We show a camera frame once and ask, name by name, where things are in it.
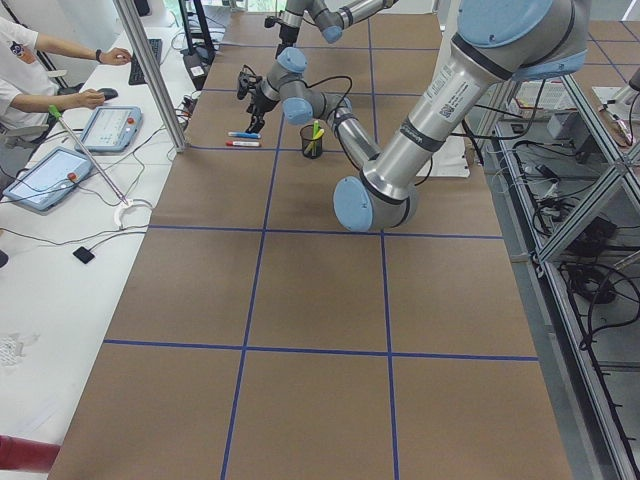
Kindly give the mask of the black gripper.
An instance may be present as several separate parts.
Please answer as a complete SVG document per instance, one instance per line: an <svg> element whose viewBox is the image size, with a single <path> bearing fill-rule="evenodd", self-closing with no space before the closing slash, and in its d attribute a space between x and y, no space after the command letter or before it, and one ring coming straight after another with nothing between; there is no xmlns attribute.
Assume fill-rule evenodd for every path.
<svg viewBox="0 0 640 480"><path fill-rule="evenodd" d="M283 48L292 47L298 40L300 31L300 18L296 15L291 17L289 14L282 16L267 16L264 20L265 28L273 28L276 25L280 27L279 39L280 46Z"/></svg>
<svg viewBox="0 0 640 480"><path fill-rule="evenodd" d="M258 75L250 66L243 65L237 78L236 95L239 100L250 96L247 112L251 113L251 119L246 133L260 133L265 121L261 116L273 110L273 101L262 90L263 77Z"/></svg>

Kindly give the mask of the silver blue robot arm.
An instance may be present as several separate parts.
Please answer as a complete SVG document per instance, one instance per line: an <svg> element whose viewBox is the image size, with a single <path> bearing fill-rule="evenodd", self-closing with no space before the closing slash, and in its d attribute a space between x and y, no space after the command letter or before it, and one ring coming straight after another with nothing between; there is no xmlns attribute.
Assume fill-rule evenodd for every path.
<svg viewBox="0 0 640 480"><path fill-rule="evenodd" d="M322 0L288 0L282 11L265 18L264 27L269 29L278 25L279 47L293 47L298 42L304 15L308 14L325 41L332 44L342 37L346 29L395 4L394 0L352 1L331 10Z"/></svg>
<svg viewBox="0 0 640 480"><path fill-rule="evenodd" d="M282 106L285 119L323 120L358 167L338 182L334 212L350 231L395 228L417 208L416 177L487 89L509 80L541 80L578 71L587 54L588 1L463 1L450 56L435 74L392 140L380 148L352 113L348 99L313 90L304 80L307 59L296 46L304 16L334 43L345 29L392 7L390 1L354 1L337 11L323 1L289 1L266 20L280 26L275 63L265 76L243 69L237 95L249 96L248 132Z"/></svg>

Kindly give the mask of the person left hand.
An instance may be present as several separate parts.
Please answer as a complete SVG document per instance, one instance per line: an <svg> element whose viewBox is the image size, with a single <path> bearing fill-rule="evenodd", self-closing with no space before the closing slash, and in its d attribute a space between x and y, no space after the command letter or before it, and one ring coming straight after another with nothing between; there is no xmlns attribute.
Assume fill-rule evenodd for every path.
<svg viewBox="0 0 640 480"><path fill-rule="evenodd" d="M102 52L99 56L100 62L106 65L120 66L131 62L131 53L124 48L113 48Z"/></svg>

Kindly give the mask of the person right hand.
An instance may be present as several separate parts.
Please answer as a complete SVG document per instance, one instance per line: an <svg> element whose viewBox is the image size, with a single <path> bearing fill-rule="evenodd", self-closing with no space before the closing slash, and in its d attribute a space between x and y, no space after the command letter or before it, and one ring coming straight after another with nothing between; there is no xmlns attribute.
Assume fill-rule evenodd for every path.
<svg viewBox="0 0 640 480"><path fill-rule="evenodd" d="M95 109L106 102L106 96L94 89L82 91L78 94L79 105L83 108Z"/></svg>

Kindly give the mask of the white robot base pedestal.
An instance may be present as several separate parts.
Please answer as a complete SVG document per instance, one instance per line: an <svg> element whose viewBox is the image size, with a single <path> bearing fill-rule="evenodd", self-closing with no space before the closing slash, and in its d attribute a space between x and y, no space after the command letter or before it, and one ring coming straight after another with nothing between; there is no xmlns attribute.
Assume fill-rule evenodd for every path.
<svg viewBox="0 0 640 480"><path fill-rule="evenodd" d="M419 177L425 177L431 172L430 177L440 178L468 178L470 170L465 154L463 137L450 136L445 144L433 154L419 171Z"/></svg>

